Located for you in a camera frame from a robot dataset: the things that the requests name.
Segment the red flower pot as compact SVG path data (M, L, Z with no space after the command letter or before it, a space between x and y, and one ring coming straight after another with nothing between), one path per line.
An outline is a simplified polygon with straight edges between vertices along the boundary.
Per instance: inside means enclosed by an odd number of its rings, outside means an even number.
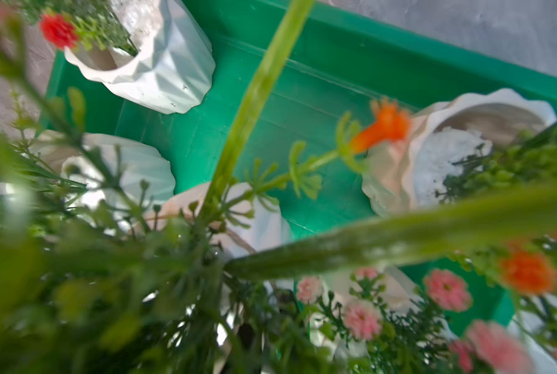
M46 169L56 176L85 187L84 192L68 193L64 198L71 208L79 209L80 217L93 223L88 212L104 203L119 227L127 231L129 225L124 218L129 215L129 206L115 191L99 187L104 181L102 173L81 152L64 145L62 137L59 132L45 130L33 140L29 153L43 161ZM153 146L134 140L101 133L85 133L82 140L83 147L98 151L108 170L120 178L119 185L126 196L144 207L149 227L162 228L162 223L154 222L152 209L174 195L176 180L169 161Z
M82 75L165 115L212 87L212 44L182 1L10 1Z

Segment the orange flower pot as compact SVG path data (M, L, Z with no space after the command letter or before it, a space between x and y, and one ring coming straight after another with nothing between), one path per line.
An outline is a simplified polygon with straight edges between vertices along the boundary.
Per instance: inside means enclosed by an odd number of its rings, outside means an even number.
M466 93L412 117L397 144L368 151L362 191L387 217L557 178L557 116L511 89Z

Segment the pink flower pot large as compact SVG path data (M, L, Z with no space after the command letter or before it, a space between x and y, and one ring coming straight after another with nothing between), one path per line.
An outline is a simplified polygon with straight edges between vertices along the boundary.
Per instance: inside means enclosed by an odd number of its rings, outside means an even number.
M126 200L113 209L72 208L70 179L48 175L38 159L0 137L0 373L335 373L344 363L313 346L303 313L272 305L267 286L364 265L407 264L474 251L520 235L557 229L557 178L479 199L358 221L323 235L228 260L212 237L244 228L253 202L275 208L271 191L291 185L314 198L318 169L333 160L359 170L350 146L400 140L403 117L392 108L369 134L343 116L336 148L300 163L294 143L289 170L253 168L247 189L230 199L233 172L286 65L313 3L294 1L248 87L230 128L211 186L200 203L168 217L121 186L122 171L86 146L85 98L41 97L24 68L21 20L0 3L0 76L15 83L60 132L60 143L102 175L97 186Z

